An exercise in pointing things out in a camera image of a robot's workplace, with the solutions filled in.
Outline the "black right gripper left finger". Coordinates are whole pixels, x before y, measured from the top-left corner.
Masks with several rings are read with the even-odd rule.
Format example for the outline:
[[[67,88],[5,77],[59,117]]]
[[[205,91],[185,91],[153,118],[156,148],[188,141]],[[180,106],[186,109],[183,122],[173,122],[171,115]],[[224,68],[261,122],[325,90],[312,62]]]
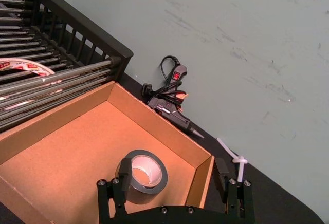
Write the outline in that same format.
[[[132,160],[123,158],[121,160],[118,176],[111,181],[100,179],[97,181],[98,216],[99,219],[110,219],[109,200],[115,205],[115,218],[127,215],[125,203],[132,180]]]

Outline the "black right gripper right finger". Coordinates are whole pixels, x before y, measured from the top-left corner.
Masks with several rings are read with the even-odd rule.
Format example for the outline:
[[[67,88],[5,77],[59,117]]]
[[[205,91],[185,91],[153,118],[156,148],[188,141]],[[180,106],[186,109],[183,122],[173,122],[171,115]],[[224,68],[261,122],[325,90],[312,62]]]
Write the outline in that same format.
[[[230,177],[222,158],[214,159],[214,183],[225,205],[224,217],[255,219],[251,182],[238,182],[237,179]]]

